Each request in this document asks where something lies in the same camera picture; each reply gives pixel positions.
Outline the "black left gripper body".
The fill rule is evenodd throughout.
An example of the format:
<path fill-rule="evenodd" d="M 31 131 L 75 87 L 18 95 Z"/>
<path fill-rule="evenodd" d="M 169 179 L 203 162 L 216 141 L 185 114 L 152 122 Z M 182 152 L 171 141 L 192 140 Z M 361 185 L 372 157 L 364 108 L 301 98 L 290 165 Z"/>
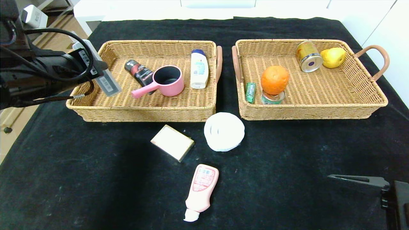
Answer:
<path fill-rule="evenodd" d="M 86 82 L 104 76 L 104 70 L 95 68 L 93 54 L 89 55 L 85 48 L 79 48 L 69 53 L 61 52 L 64 58 L 61 79 L 64 82 Z"/>

